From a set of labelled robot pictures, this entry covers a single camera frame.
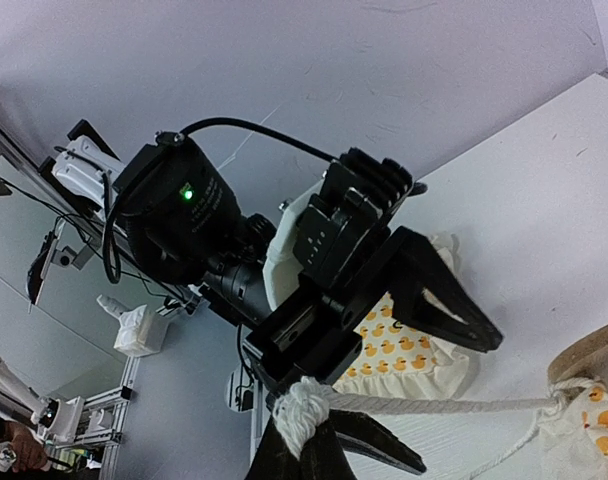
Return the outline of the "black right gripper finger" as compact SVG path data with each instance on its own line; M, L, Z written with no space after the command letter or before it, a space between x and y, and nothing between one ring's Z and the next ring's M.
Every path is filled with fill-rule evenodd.
M274 413L246 474L247 479L356 479L344 453L337 427L355 433L357 414L330 410L323 421L297 424Z

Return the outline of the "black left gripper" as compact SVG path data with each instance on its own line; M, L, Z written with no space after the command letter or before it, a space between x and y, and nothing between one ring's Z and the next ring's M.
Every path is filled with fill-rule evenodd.
M332 384L358 357L356 326L384 294L400 323L470 350L499 348L503 335L468 296L427 237L372 220L304 214L293 254L297 289L248 337L253 369L273 395L304 377ZM422 457L361 412L331 409L345 452L422 475Z

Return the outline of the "duck print mattress cushion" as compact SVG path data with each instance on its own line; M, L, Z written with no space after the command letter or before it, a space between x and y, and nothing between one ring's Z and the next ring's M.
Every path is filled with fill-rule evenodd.
M412 400L340 393L306 377L275 401L272 415L289 418L293 435L297 424L323 421L331 409L376 416L489 416L528 411L533 414L526 432L509 448L465 474L478 479L541 440L542 471L551 479L608 479L608 391L586 379L548 387L548 395L495 401Z

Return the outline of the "wooden striped pet bed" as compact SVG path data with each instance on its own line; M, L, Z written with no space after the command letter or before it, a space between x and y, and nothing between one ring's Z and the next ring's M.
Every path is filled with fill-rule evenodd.
M548 366L549 387L573 379L601 383L608 391L608 324L568 346Z

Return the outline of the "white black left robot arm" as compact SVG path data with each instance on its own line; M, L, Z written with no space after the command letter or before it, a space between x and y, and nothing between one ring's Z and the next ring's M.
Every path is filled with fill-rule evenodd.
M293 218L245 216L194 141L230 126L289 144L327 163L321 186ZM353 148L340 156L245 120L215 117L161 131L128 163L79 122L50 161L51 183L84 198L103 224L112 283L130 261L160 284L197 286L211 309L249 329L243 347L271 416L251 479L350 479L348 453L420 475L419 454L370 411L332 404L333 385L358 356L357 325L384 294L402 324L489 352L502 334L429 239L389 224L426 186L392 159Z

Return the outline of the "duck print small pillow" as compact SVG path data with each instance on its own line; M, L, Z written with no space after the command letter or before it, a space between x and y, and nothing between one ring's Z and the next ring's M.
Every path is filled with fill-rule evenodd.
M397 321L385 293L356 327L362 352L334 383L340 393L414 400L458 399L479 373L473 353Z

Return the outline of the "white box background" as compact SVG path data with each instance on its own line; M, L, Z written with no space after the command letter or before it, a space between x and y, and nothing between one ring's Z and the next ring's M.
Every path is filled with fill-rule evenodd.
M134 309L118 300L99 295L100 307L119 323L113 348L133 358L155 355L162 351L170 321L148 305Z

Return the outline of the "aluminium frame background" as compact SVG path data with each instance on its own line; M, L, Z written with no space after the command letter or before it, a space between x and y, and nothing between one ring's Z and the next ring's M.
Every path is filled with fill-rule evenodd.
M115 182L124 169L88 121L79 121L68 138L68 145L39 169L40 176L72 210L57 214L27 270L25 290L30 306L38 304L51 266L82 269L98 253L100 228L117 197ZM155 310L170 321L172 309L167 305ZM120 442L122 432L114 424L122 418L131 395L128 382L88 398L62 400L40 395L0 357L0 402L10 399L27 409L36 439L55 448L112 447Z

